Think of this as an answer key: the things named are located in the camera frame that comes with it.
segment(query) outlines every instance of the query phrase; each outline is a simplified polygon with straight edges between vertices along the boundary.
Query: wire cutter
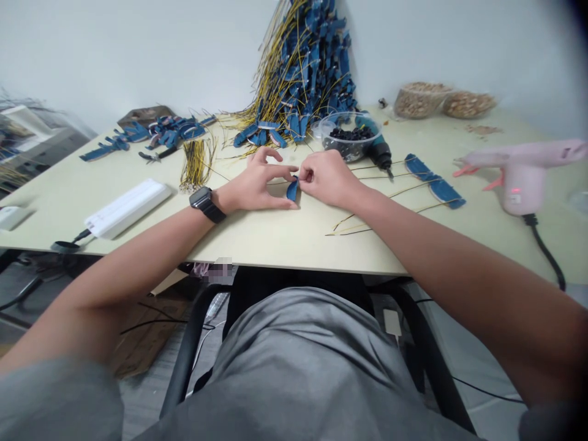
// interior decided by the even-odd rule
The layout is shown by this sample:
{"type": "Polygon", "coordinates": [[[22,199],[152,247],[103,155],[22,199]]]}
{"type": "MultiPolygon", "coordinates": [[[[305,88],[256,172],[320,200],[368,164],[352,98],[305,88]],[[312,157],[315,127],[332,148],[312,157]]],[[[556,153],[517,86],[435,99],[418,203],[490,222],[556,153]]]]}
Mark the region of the wire cutter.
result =
{"type": "Polygon", "coordinates": [[[161,160],[163,158],[171,155],[172,153],[174,153],[177,150],[178,150],[178,146],[175,145],[173,147],[169,147],[168,149],[166,149],[161,154],[154,153],[153,155],[148,155],[148,154],[145,154],[143,152],[139,152],[139,156],[142,157],[143,159],[146,159],[147,160],[147,164],[151,164],[152,162],[161,162],[161,160]]]}

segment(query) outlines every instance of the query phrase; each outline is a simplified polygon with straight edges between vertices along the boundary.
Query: white power strip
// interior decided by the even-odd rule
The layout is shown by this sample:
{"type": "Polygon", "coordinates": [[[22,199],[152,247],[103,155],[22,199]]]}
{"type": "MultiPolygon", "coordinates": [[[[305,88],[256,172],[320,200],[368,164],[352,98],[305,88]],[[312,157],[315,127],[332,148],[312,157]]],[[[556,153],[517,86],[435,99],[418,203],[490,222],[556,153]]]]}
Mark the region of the white power strip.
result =
{"type": "Polygon", "coordinates": [[[147,179],[86,219],[92,234],[114,239],[172,194],[165,184],[147,179]]]}

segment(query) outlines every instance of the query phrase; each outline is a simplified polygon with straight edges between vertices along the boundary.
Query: pink glue gun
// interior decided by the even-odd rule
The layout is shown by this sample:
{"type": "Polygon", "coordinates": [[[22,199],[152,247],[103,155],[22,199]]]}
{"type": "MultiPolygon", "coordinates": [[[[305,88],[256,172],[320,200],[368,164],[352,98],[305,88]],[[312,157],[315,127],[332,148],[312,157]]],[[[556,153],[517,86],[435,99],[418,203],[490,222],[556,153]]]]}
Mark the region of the pink glue gun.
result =
{"type": "Polygon", "coordinates": [[[588,144],[581,140],[490,147],[458,159],[465,167],[453,176],[471,175],[484,167],[500,167],[502,176],[484,190],[503,186],[502,208],[514,216],[522,216],[541,208],[548,168],[587,157],[588,144]]]}

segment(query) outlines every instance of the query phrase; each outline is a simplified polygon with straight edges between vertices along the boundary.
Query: person's right hand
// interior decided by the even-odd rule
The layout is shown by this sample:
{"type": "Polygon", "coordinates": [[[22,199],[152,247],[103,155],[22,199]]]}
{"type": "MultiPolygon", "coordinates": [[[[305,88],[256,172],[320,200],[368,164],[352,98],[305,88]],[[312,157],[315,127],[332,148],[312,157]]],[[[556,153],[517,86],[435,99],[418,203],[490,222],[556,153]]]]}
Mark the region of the person's right hand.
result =
{"type": "Polygon", "coordinates": [[[349,170],[341,154],[327,150],[308,155],[300,166],[300,189],[329,205],[350,209],[357,194],[367,188],[349,170]]]}

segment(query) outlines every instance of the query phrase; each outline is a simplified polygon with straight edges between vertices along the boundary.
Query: peanut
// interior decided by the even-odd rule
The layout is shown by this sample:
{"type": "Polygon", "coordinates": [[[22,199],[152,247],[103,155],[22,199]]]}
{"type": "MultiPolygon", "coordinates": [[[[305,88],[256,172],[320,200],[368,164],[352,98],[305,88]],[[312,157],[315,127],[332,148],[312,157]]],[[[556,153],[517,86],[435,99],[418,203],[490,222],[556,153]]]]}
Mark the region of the peanut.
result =
{"type": "Polygon", "coordinates": [[[394,103],[394,112],[402,118],[426,118],[443,102],[451,87],[442,83],[417,81],[403,86],[394,103]]]}
{"type": "Polygon", "coordinates": [[[490,94],[455,92],[443,103],[443,113],[452,118],[479,118],[496,107],[496,100],[490,94]]]}

